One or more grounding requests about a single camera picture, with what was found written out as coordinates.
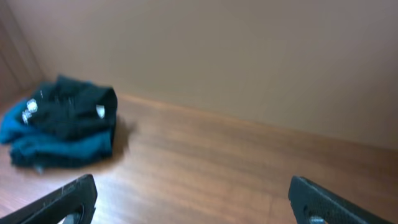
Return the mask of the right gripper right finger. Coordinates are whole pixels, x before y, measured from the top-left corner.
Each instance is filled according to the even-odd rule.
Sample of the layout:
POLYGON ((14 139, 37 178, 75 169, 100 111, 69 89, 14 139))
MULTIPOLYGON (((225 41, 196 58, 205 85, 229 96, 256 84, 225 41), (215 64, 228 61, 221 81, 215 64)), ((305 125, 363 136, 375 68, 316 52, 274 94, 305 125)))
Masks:
POLYGON ((299 224, 387 224, 387 220, 357 206, 315 182, 293 176, 288 198, 299 224))

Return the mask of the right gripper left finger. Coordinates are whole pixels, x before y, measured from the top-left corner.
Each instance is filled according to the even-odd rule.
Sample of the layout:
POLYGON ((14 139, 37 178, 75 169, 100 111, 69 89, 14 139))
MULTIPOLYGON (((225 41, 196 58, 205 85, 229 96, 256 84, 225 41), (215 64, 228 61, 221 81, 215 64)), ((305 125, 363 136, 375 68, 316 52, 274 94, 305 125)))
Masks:
POLYGON ((85 174, 46 196, 1 218, 4 224, 91 223, 98 193, 85 174))

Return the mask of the black polo shirt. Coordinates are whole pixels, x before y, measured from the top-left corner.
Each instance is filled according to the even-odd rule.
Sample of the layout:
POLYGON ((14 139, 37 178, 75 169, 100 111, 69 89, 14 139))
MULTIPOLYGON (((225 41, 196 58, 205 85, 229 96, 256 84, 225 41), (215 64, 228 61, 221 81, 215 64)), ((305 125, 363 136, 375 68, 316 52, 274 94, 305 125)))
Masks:
POLYGON ((111 86, 58 76, 28 97, 18 121, 62 140, 82 139, 116 126, 118 98, 111 86))

